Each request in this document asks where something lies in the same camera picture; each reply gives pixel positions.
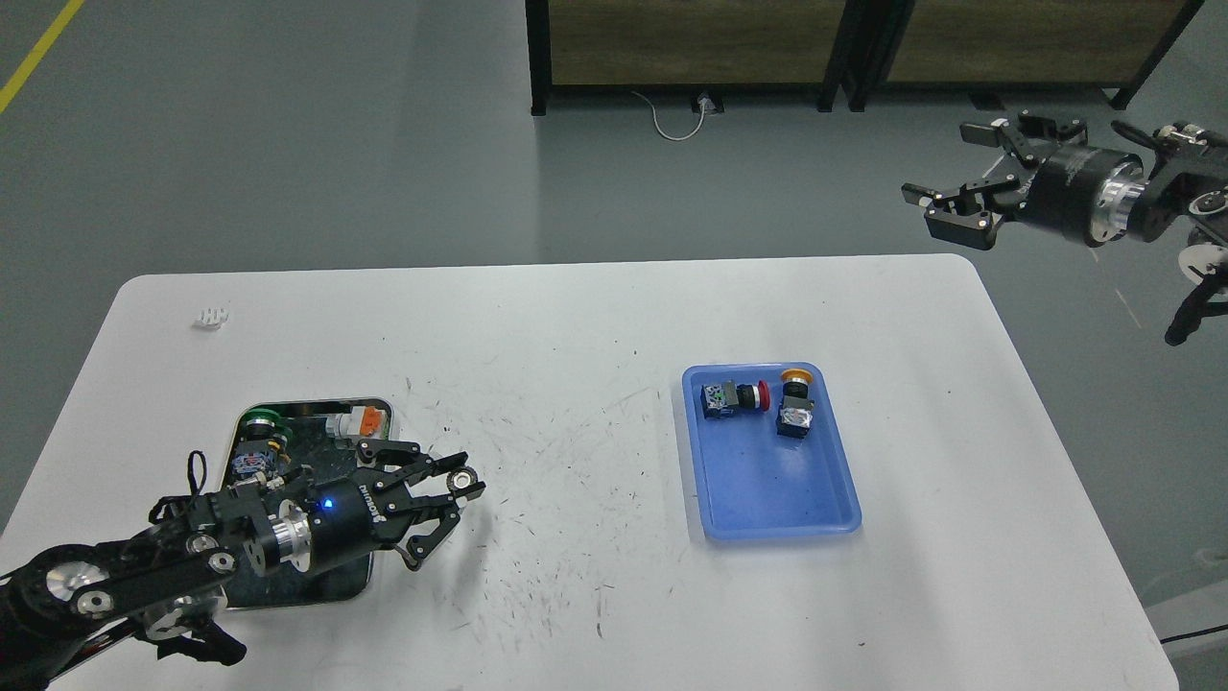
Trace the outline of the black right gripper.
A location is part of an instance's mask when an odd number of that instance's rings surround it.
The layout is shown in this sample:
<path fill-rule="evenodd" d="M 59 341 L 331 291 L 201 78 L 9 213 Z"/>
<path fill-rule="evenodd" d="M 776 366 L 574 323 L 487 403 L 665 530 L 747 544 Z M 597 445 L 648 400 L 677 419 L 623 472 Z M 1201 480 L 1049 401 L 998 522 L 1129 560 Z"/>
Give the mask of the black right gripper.
<path fill-rule="evenodd" d="M 974 179 L 939 191 L 903 184 L 903 200 L 923 211 L 935 241 L 971 250 L 995 248 L 1000 227 L 1022 222 L 1087 248 L 1100 248 L 1127 234 L 1133 205 L 1144 191 L 1144 164 L 1135 153 L 1084 146 L 1083 119 L 1060 119 L 1022 110 L 1013 118 L 980 124 L 963 122 L 964 144 L 1005 150 L 1023 171 L 1035 171 L 1025 193 L 1019 176 Z"/>

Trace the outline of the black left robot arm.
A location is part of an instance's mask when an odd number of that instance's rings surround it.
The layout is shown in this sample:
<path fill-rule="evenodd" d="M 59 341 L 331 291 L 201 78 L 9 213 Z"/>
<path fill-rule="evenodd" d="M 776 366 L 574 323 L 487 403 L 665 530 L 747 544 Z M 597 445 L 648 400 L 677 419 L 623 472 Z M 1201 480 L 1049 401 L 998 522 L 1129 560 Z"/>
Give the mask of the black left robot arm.
<path fill-rule="evenodd" d="M 408 441 L 361 441 L 341 477 L 298 463 L 162 497 L 149 529 L 47 547 L 2 577 L 2 687 L 44 690 L 122 639 L 158 657 L 233 666 L 247 646 L 216 621 L 242 565 L 302 574 L 393 551 L 420 569 L 485 482 L 465 452 L 435 459 Z"/>

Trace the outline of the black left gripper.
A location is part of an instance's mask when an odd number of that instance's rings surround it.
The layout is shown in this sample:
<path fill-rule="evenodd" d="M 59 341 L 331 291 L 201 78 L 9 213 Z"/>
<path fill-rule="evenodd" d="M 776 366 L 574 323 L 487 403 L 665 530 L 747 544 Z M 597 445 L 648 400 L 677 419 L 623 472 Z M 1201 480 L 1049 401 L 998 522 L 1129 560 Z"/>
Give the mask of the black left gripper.
<path fill-rule="evenodd" d="M 422 497 L 406 490 L 468 466 L 465 452 L 433 458 L 416 442 L 372 439 L 359 443 L 357 461 L 355 484 L 325 484 L 316 500 L 281 500 L 273 515 L 273 565 L 317 574 L 391 547 L 418 572 L 460 525 L 465 504 L 486 490 L 483 481 Z M 388 504 L 375 497 L 394 488 L 403 490 Z"/>

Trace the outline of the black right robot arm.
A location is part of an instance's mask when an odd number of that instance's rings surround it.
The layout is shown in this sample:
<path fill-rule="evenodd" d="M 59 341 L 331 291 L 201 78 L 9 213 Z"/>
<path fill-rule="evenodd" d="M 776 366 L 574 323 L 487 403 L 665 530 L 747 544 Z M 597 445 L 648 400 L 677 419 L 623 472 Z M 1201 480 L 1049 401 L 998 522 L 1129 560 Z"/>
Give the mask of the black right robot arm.
<path fill-rule="evenodd" d="M 1095 249 L 1110 242 L 1153 242 L 1178 220 L 1192 225 L 1178 257 L 1192 282 L 1164 333 L 1180 346 L 1210 318 L 1226 315 L 1226 135 L 1190 122 L 1141 131 L 1113 122 L 1113 133 L 1148 149 L 1140 155 L 1093 146 L 1082 119 L 1023 110 L 987 124 L 965 122 L 965 144 L 1000 149 L 986 174 L 957 188 L 903 184 L 903 200 L 920 206 L 937 241 L 991 250 L 1007 223 L 1056 233 Z"/>

